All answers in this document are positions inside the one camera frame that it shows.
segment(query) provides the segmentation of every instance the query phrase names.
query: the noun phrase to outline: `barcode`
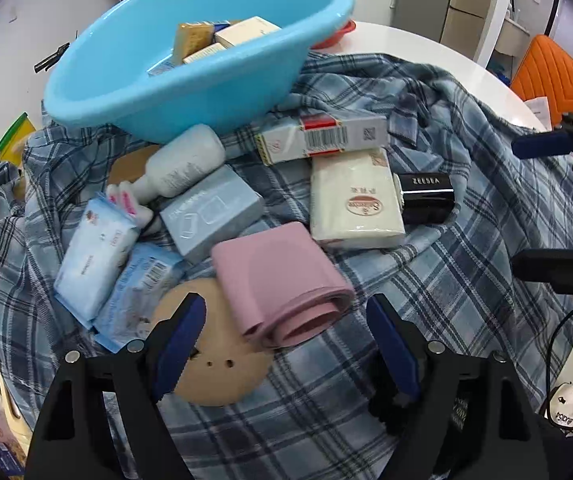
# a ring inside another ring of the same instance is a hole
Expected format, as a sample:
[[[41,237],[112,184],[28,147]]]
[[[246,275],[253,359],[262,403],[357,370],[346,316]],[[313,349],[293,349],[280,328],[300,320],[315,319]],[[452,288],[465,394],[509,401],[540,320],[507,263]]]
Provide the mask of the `barcode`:
[[[162,262],[156,262],[151,269],[145,274],[144,279],[142,280],[142,284],[152,289],[155,285],[157,285],[160,280],[164,277],[169,266],[167,264],[163,264]]]
[[[364,140],[375,140],[375,128],[365,128],[363,133]]]
[[[347,145],[347,140],[346,126],[305,130],[307,150],[310,152],[328,150],[330,148],[344,148]]]

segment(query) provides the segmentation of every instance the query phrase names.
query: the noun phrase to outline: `brown round object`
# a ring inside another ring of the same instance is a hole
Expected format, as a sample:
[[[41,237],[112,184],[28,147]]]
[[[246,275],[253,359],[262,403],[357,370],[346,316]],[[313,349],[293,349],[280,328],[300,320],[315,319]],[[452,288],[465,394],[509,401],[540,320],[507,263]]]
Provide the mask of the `brown round object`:
[[[262,383],[273,352],[257,351],[242,337],[215,278],[192,280],[170,290],[155,309],[153,324],[169,319],[190,292],[204,298],[206,323],[196,342],[199,353],[186,362],[174,392],[200,406],[237,402]]]

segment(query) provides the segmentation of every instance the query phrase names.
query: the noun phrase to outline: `red oval logo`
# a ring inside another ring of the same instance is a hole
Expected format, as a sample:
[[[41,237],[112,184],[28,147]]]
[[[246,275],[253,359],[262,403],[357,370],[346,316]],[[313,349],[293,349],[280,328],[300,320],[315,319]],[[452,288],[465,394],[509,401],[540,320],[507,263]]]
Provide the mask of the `red oval logo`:
[[[347,200],[347,209],[354,215],[374,216],[382,210],[382,202],[373,196],[357,195]]]

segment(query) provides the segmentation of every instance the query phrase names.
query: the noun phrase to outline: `wet wipes packet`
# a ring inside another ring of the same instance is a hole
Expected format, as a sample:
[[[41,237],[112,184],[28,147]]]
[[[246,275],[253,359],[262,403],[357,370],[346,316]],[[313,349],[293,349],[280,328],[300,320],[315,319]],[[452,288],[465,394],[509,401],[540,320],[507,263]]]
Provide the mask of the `wet wipes packet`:
[[[150,243],[136,244],[108,301],[93,322],[95,340],[118,352],[136,338],[146,338],[160,300],[184,275],[182,257]]]
[[[100,307],[131,252],[140,229],[104,196],[89,200],[55,279],[55,299],[85,328]]]

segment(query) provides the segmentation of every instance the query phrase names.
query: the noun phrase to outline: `blue gripper pad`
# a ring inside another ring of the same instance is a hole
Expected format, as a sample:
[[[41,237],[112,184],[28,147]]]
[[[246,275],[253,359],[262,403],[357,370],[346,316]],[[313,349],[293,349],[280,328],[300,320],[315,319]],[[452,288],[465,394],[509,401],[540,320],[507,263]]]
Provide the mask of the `blue gripper pad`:
[[[367,324],[398,390],[418,400],[421,392],[418,362],[375,296],[367,301]]]
[[[196,296],[158,358],[156,380],[151,391],[156,402],[175,389],[205,322],[206,303],[204,298]]]
[[[573,151],[573,139],[562,130],[545,134],[525,135],[513,139],[511,149],[513,155],[518,158],[566,155]]]

